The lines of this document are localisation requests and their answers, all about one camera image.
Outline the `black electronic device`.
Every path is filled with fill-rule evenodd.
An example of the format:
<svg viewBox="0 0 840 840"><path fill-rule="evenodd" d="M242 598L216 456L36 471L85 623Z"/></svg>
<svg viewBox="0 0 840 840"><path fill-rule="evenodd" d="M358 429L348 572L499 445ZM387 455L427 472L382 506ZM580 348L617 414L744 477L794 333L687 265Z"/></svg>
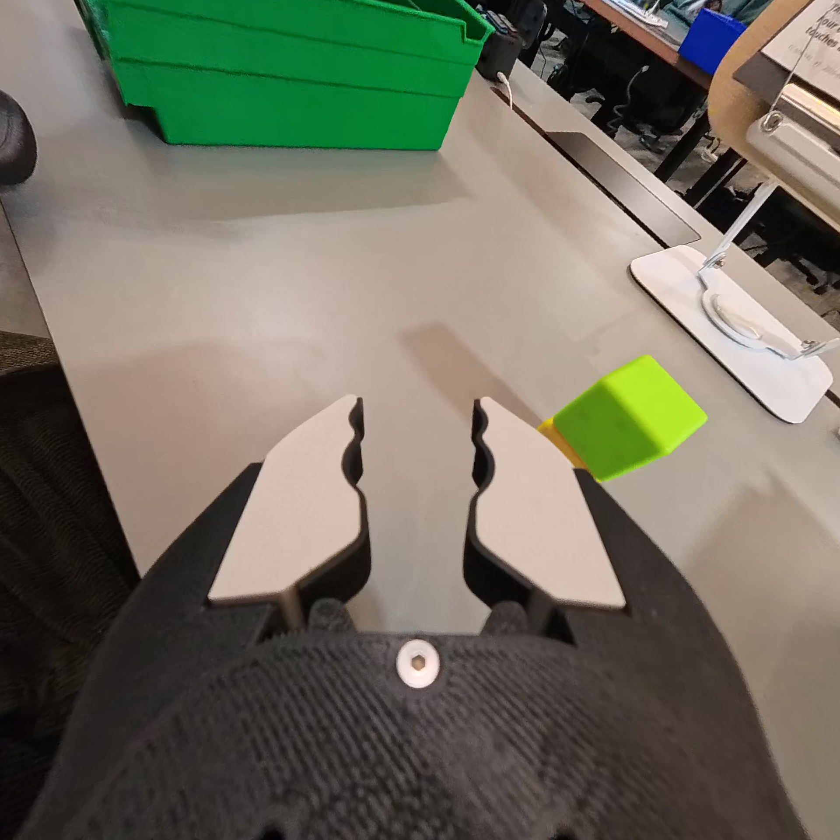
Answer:
<svg viewBox="0 0 840 840"><path fill-rule="evenodd" d="M503 14L483 9L480 15L491 26L490 34L481 50L476 69L488 81L510 77L511 71L524 47L521 33Z"/></svg>

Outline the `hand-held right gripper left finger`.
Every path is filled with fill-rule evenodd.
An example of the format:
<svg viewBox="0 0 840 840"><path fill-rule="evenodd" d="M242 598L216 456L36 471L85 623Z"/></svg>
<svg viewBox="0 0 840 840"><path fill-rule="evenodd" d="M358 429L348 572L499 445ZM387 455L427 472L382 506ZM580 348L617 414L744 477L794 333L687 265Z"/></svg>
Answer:
<svg viewBox="0 0 840 840"><path fill-rule="evenodd" d="M341 397L266 455L207 594L211 606L272 604L303 627L322 597L348 601L371 571L364 408Z"/></svg>

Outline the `person's black clothing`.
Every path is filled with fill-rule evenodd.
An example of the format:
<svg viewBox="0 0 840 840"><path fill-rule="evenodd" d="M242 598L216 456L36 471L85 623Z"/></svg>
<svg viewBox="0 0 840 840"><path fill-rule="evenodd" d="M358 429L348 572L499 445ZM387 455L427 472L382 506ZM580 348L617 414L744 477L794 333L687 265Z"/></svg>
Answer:
<svg viewBox="0 0 840 840"><path fill-rule="evenodd" d="M3 331L1 838L25 823L139 579L54 344Z"/></svg>

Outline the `green plastic bin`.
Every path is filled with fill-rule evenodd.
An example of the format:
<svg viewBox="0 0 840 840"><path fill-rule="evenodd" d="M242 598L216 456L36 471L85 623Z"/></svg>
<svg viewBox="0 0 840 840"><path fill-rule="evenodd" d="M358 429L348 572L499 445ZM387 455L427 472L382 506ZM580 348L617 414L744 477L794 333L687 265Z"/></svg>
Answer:
<svg viewBox="0 0 840 840"><path fill-rule="evenodd" d="M467 2L76 2L168 144L437 151L491 32Z"/></svg>

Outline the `yellow cube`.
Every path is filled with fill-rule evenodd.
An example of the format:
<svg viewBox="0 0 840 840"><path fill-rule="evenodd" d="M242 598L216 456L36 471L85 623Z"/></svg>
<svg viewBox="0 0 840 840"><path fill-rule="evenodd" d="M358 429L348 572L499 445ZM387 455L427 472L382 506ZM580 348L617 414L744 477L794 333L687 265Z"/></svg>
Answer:
<svg viewBox="0 0 840 840"><path fill-rule="evenodd" d="M538 431L570 461L573 468L585 471L589 470L583 459L574 451L574 448L554 425L552 418L543 421L538 426Z"/></svg>

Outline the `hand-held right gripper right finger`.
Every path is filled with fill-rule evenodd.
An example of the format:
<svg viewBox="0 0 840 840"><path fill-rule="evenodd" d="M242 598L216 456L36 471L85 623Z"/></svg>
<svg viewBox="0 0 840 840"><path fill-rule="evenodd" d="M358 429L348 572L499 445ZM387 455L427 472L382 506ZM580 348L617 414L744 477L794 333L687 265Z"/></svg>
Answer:
<svg viewBox="0 0 840 840"><path fill-rule="evenodd" d="M463 575L488 607L522 606L534 627L566 608L620 613L627 598L578 471L537 428L493 398L474 402L476 493Z"/></svg>

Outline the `white document stand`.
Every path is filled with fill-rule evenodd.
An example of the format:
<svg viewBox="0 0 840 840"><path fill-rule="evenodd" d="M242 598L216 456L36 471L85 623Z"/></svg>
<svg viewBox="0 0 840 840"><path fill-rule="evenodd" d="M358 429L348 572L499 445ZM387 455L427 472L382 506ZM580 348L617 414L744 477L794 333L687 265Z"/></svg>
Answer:
<svg viewBox="0 0 840 840"><path fill-rule="evenodd" d="M838 339L801 339L732 280L724 266L735 238L778 186L799 193L838 228L838 106L802 82L787 82L746 130L770 177L710 256L687 245L635 259L632 278L770 414L801 424L833 385L822 356Z"/></svg>

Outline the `blue plastic bin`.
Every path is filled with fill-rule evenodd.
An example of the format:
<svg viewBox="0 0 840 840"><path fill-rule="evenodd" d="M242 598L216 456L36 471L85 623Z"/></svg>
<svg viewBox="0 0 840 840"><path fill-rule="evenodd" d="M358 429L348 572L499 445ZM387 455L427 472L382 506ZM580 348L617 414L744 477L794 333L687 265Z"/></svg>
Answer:
<svg viewBox="0 0 840 840"><path fill-rule="evenodd" d="M694 67L714 76L725 55L747 28L734 17L702 7L681 41L678 54Z"/></svg>

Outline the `lime green cube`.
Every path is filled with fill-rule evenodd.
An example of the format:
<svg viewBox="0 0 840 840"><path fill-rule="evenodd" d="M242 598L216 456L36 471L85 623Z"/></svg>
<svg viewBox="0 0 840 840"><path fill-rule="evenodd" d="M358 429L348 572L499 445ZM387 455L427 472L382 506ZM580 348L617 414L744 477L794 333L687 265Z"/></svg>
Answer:
<svg viewBox="0 0 840 840"><path fill-rule="evenodd" d="M601 482L673 453L707 413L651 355L606 374L545 421Z"/></svg>

